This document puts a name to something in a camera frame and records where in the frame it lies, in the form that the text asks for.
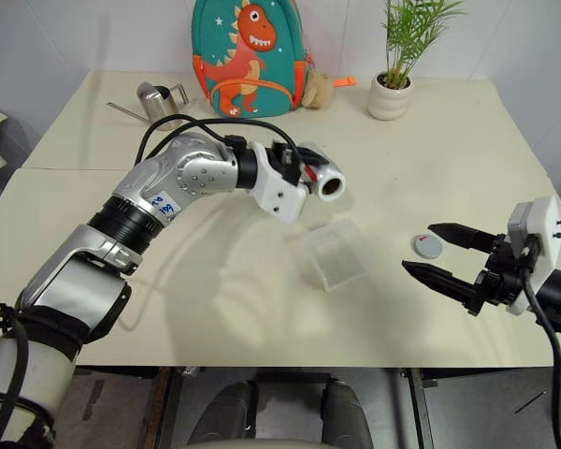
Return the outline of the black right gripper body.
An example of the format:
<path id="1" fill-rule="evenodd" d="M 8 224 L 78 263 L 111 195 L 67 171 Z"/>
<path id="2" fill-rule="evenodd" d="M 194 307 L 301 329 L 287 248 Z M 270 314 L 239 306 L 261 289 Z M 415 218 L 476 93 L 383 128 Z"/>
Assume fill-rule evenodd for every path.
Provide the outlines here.
<path id="1" fill-rule="evenodd" d="M 506 236 L 475 232 L 469 248 L 488 253 L 489 257 L 473 284 L 471 299 L 465 302 L 467 312 L 477 316 L 486 302 L 510 305 L 521 293 L 522 281 L 520 266 Z"/>

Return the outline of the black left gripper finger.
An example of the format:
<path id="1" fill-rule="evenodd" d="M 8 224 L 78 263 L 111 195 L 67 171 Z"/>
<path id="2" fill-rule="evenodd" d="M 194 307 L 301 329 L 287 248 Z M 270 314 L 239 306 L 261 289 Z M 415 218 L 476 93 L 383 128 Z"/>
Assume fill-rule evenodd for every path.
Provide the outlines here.
<path id="1" fill-rule="evenodd" d="M 323 166 L 328 164 L 328 159 L 325 156 L 311 148 L 297 146 L 296 151 L 301 163 L 306 166 Z"/>

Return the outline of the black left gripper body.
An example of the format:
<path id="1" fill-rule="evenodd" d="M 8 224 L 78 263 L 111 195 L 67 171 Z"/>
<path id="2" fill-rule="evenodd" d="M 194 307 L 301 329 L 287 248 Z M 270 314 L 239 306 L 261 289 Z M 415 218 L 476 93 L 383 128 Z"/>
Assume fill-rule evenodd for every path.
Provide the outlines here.
<path id="1" fill-rule="evenodd" d="M 281 178 L 293 186 L 301 180 L 302 155 L 298 146 L 273 140 L 266 149 L 266 157 L 272 168 L 280 173 Z"/>

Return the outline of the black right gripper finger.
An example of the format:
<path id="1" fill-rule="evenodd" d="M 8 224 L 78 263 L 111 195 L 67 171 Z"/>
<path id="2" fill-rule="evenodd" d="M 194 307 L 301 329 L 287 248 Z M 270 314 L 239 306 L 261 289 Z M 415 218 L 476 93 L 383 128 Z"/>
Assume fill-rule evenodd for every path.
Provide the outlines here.
<path id="1" fill-rule="evenodd" d="M 475 296 L 475 287 L 469 282 L 455 278 L 451 272 L 431 264 L 402 261 L 401 266 L 417 281 L 431 290 L 456 300 L 469 308 Z"/>
<path id="2" fill-rule="evenodd" d="M 430 224 L 427 227 L 445 241 L 464 249 L 492 252 L 496 235 L 457 223 Z"/>

